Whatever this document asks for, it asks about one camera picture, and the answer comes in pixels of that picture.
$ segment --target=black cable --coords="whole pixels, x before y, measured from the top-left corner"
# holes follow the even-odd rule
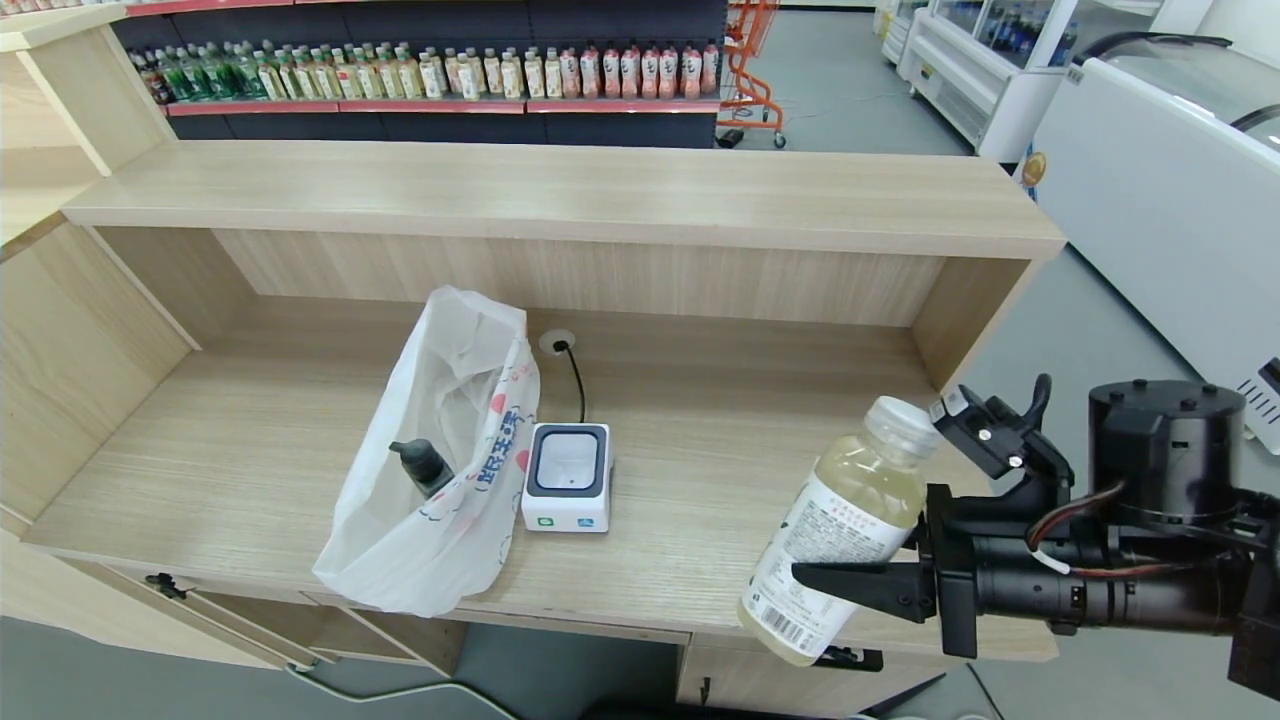
[[[566,355],[568,355],[568,363],[570,363],[570,365],[573,366],[573,379],[577,380],[577,404],[579,404],[577,405],[577,407],[579,407],[579,410],[577,410],[577,421],[579,423],[585,423],[586,421],[586,391],[582,389],[582,374],[577,372],[577,359],[573,357],[573,348],[570,347],[568,343],[564,342],[563,340],[558,340],[558,341],[556,341],[554,345],[552,345],[552,350],[554,350],[557,352],[564,352]]]
[[[973,679],[978,680],[978,688],[982,689],[982,694],[987,696],[987,705],[989,705],[991,710],[995,711],[997,720],[1005,720],[1005,714],[1001,712],[1000,706],[996,705],[996,698],[991,697],[991,691],[987,689],[987,683],[982,682],[982,676],[978,675],[978,670],[974,669],[973,662],[965,662],[964,665],[969,669],[969,673],[973,673]]]

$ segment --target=white wall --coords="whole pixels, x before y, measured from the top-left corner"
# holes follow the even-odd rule
[[[1216,35],[1280,65],[1280,0],[1215,0],[1201,35]]]

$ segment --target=bottle cap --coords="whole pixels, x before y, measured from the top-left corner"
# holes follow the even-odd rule
[[[916,457],[928,457],[942,445],[942,434],[925,410],[887,395],[876,398],[864,424],[876,439]]]

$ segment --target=wooden countertop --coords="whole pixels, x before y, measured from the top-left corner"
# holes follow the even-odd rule
[[[24,542],[205,579],[329,592],[311,566],[417,304],[260,297],[189,355],[54,500]],[[572,327],[589,416],[617,443],[607,536],[527,533],[463,610],[741,633],[735,602],[813,457],[881,393],[936,397],[904,328],[531,311]],[[539,354],[539,418],[577,414]],[[988,495],[951,447],[927,475]],[[936,621],[863,611],[855,647],[938,655]],[[1043,624],[979,619],[984,657],[1047,660]]]
[[[183,141],[64,208],[87,225],[1051,258],[1062,236],[979,158]]]
[[[31,50],[124,17],[124,5],[81,5],[22,13],[0,19],[0,53]]]

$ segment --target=shopping cart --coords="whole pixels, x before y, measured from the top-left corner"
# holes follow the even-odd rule
[[[778,0],[733,0],[724,28],[724,58],[728,91],[722,94],[721,113],[728,113],[717,124],[731,128],[764,128],[773,131],[773,146],[783,149],[782,108],[773,101],[773,88],[746,70],[748,60],[759,58],[764,38],[778,13]],[[755,119],[754,109],[760,117]]]

